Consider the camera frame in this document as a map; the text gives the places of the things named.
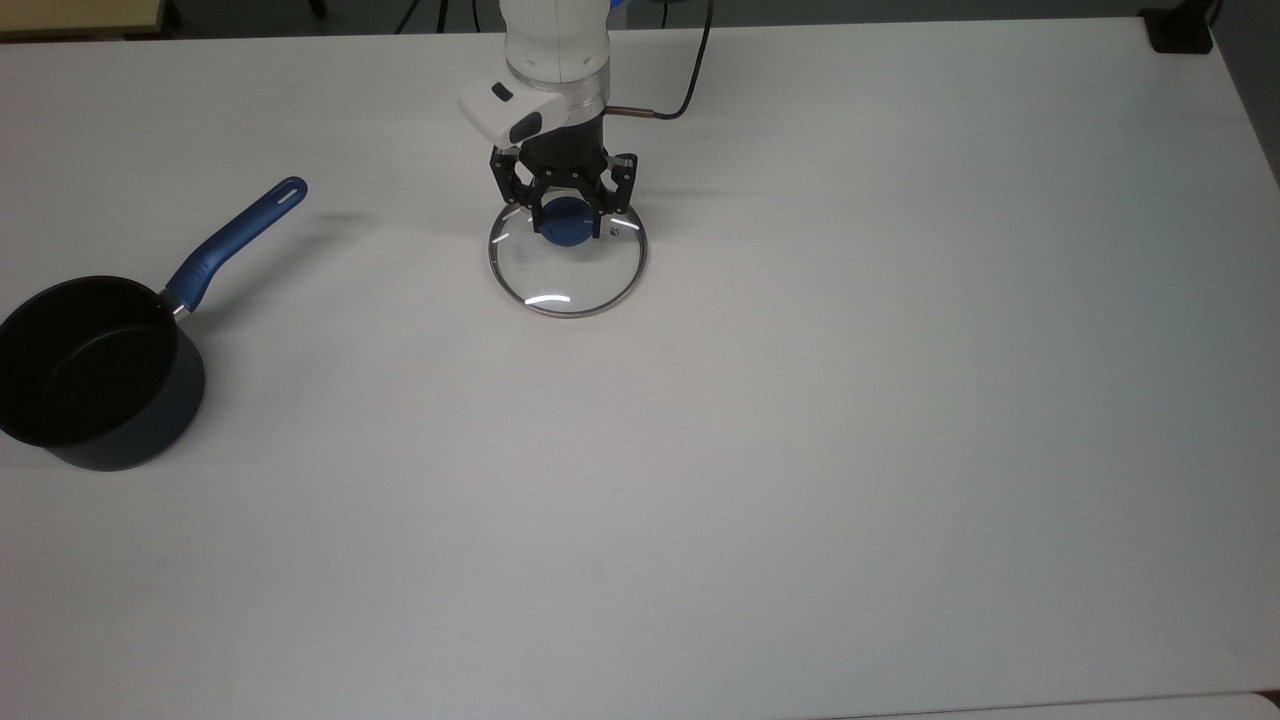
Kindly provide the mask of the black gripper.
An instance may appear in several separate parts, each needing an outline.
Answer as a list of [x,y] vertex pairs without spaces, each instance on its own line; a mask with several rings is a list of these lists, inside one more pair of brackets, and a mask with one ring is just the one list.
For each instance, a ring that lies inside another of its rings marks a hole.
[[607,154],[604,123],[605,115],[600,114],[532,137],[521,149],[492,150],[488,165],[506,208],[527,210],[535,233],[547,238],[544,204],[550,191],[550,170],[570,176],[577,172],[588,182],[594,238],[602,237],[602,225],[609,215],[631,209],[639,156]]

